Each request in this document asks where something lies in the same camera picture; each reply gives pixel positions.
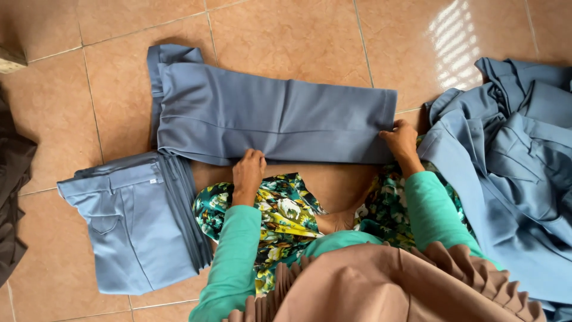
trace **brown hijab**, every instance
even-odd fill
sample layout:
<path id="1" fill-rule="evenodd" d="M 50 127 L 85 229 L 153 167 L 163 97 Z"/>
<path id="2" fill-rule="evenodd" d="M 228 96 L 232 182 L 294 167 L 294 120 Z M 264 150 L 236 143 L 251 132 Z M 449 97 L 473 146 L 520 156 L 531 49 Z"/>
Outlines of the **brown hijab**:
<path id="1" fill-rule="evenodd" d="M 546 321 L 507 270 L 469 253 L 433 242 L 423 253 L 360 244 L 303 257 L 301 266 L 280 264 L 275 290 L 224 321 Z"/>

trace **dark brown cloth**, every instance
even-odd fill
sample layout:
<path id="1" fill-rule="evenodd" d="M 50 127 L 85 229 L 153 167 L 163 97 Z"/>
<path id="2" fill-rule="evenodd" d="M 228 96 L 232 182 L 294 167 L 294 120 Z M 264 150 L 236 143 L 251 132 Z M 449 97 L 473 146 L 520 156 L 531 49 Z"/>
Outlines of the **dark brown cloth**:
<path id="1" fill-rule="evenodd" d="M 18 191 L 30 180 L 37 144 L 16 133 L 10 108 L 0 97 L 0 286 L 14 271 L 27 247 L 16 236 Z"/>
<path id="2" fill-rule="evenodd" d="M 440 242 L 421 253 L 386 245 L 354 245 L 302 258 L 301 267 L 276 268 L 276 288 L 249 297 L 229 322 L 545 322 L 540 302 L 529 302 L 465 245 Z"/>

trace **green sleeve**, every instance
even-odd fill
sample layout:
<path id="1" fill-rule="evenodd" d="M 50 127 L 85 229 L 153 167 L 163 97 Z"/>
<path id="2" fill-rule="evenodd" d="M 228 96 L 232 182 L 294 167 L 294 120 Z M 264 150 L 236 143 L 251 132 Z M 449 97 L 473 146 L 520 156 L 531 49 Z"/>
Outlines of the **green sleeve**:
<path id="1" fill-rule="evenodd" d="M 189 322 L 220 322 L 255 295 L 253 268 L 260 240 L 262 213 L 249 206 L 233 206 L 224 216 L 219 245 L 210 267 L 206 287 Z"/>
<path id="2" fill-rule="evenodd" d="M 489 260 L 497 269 L 502 269 L 483 254 L 475 238 L 459 220 L 453 201 L 433 172 L 411 175 L 405 182 L 405 196 L 411 230 L 420 251 L 434 241 L 440 241 L 445 248 L 463 244 L 471 249 L 471 255 Z"/>

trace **hand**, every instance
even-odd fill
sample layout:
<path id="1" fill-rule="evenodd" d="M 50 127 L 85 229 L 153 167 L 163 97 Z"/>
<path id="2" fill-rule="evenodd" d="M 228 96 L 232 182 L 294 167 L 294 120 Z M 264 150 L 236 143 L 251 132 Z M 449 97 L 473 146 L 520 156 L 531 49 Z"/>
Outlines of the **hand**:
<path id="1" fill-rule="evenodd" d="M 232 168 L 235 191 L 232 194 L 232 205 L 253 206 L 256 192 L 262 183 L 266 170 L 264 153 L 248 149 L 243 158 Z"/>
<path id="2" fill-rule="evenodd" d="M 380 131 L 379 136 L 387 142 L 405 179 L 414 173 L 425 171 L 417 156 L 417 131 L 411 124 L 405 120 L 397 120 L 394 122 L 393 132 Z"/>

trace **floral skirt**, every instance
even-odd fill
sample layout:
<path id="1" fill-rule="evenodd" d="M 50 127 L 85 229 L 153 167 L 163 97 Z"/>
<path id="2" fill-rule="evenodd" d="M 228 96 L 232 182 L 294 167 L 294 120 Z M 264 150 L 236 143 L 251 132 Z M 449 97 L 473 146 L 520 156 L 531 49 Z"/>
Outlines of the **floral skirt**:
<path id="1" fill-rule="evenodd" d="M 459 219 L 472 234 L 456 192 L 429 162 L 423 165 L 435 172 L 455 204 Z M 415 246 L 404 197 L 405 179 L 397 163 L 383 166 L 374 178 L 365 202 L 355 213 L 353 229 L 385 240 L 394 247 L 409 250 Z M 202 231 L 218 242 L 224 215 L 232 204 L 232 183 L 219 183 L 203 189 L 195 199 L 193 212 Z M 263 180 L 254 207 L 262 212 L 260 243 L 254 263 L 256 292 L 266 293 L 275 284 L 279 262 L 291 264 L 316 238 L 316 216 L 327 214 L 306 189 L 298 173 L 277 175 Z"/>

